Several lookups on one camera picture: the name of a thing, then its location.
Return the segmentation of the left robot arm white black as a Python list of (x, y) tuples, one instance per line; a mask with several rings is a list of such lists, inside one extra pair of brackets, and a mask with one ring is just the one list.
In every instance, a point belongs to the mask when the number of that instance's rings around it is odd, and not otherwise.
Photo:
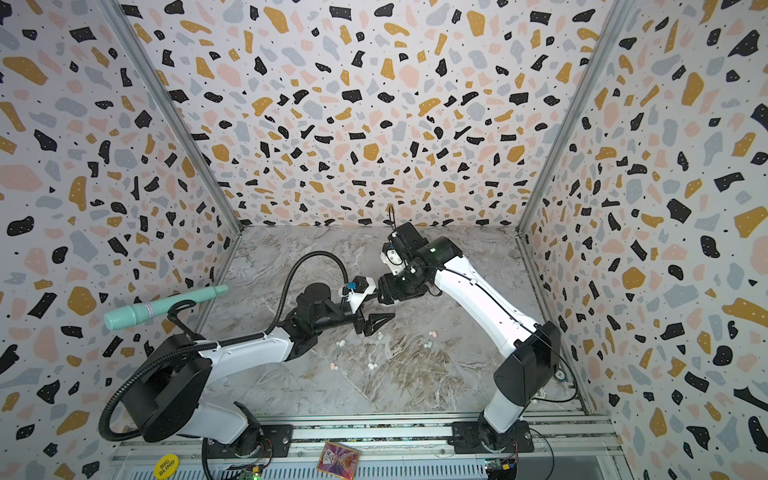
[(178, 435), (199, 438), (206, 447), (219, 446), (241, 458), (263, 453), (270, 441), (266, 427), (240, 402), (222, 406), (205, 401), (206, 388), (251, 368), (297, 359), (326, 330), (351, 326), (360, 335), (375, 334), (395, 317), (389, 312), (364, 314), (364, 303), (376, 297), (363, 277), (344, 286), (339, 301), (327, 285), (313, 283), (270, 333), (221, 342), (174, 335), (120, 387), (119, 401), (148, 443)]

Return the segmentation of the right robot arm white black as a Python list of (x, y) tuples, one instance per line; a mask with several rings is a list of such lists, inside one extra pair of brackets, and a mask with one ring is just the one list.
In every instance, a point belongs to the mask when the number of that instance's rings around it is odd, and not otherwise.
[(378, 280), (378, 300), (392, 305), (419, 298), (434, 286), (458, 303), (504, 357), (495, 391), (472, 433), (456, 447), (501, 453), (522, 432), (517, 425), (560, 361), (560, 333), (550, 322), (524, 314), (487, 282), (451, 240), (427, 241), (417, 232), (393, 232), (382, 248), (390, 272)]

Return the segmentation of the colourful card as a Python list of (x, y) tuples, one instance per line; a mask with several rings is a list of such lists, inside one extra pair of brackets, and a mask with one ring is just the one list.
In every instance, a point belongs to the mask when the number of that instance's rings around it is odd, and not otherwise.
[(327, 441), (321, 451), (316, 469), (338, 479), (353, 480), (360, 456), (360, 452), (355, 449)]

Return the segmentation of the yellow round sticker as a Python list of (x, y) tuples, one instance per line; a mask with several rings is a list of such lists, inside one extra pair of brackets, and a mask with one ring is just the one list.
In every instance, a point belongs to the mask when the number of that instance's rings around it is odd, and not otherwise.
[(164, 455), (153, 468), (153, 478), (155, 480), (169, 480), (177, 472), (179, 465), (180, 460), (176, 454)]

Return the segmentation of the mint green microphone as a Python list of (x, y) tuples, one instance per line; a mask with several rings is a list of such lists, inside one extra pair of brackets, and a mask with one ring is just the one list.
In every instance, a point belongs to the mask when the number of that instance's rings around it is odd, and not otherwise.
[(229, 291), (226, 285), (193, 290), (184, 294), (119, 307), (104, 316), (104, 324), (110, 331), (132, 328), (171, 311), (180, 311), (208, 302)]

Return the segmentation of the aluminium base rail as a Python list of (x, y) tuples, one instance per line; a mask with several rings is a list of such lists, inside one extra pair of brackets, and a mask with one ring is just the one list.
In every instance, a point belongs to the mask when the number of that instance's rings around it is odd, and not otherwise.
[[(459, 453), (452, 428), (475, 419), (473, 413), (401, 413), (266, 417), (286, 433), (276, 440), (276, 457), (256, 457), (263, 471), (240, 472), (243, 460), (214, 453), (216, 479), (325, 479), (318, 469), (326, 443), (359, 452), (357, 479), (484, 479), (499, 466), (502, 453)], [(630, 479), (632, 473), (618, 437), (605, 416), (578, 411), (533, 411), (516, 462), (519, 479)]]

